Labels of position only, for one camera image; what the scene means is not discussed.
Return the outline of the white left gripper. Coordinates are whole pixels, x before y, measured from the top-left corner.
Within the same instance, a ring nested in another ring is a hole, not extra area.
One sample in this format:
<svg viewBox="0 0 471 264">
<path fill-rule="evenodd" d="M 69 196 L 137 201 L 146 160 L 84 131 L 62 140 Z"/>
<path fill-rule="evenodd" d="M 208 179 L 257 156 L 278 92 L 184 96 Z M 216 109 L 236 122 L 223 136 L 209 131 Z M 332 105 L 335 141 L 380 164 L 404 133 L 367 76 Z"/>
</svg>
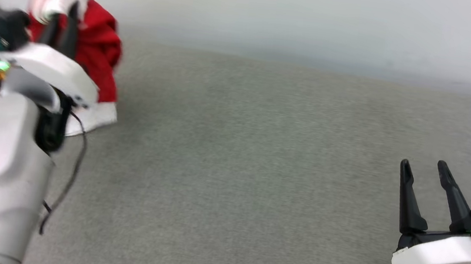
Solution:
<svg viewBox="0 0 471 264">
<path fill-rule="evenodd" d="M 73 59 L 76 55 L 79 3 L 69 9 L 66 27 L 59 38 L 61 14 L 55 13 L 44 25 L 37 43 L 0 52 L 0 69 L 5 72 L 0 93 L 17 93 L 33 100 L 37 105 L 59 107 L 66 96 L 76 106 L 92 107 L 98 101 L 98 88 L 85 70 Z"/>
</svg>

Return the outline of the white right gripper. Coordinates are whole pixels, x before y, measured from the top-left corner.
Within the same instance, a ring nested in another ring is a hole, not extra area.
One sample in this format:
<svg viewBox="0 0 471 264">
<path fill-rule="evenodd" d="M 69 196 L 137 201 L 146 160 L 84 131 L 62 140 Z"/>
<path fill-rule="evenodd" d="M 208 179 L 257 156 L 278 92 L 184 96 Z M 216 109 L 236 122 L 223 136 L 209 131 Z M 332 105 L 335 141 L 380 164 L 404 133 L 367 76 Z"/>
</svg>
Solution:
<svg viewBox="0 0 471 264">
<path fill-rule="evenodd" d="M 413 189 L 414 176 L 409 160 L 400 164 L 399 232 L 397 249 L 391 264 L 471 264 L 470 208 L 448 164 L 438 161 L 439 180 L 445 190 L 451 217 L 449 232 L 426 232 L 427 221 L 421 216 Z"/>
</svg>

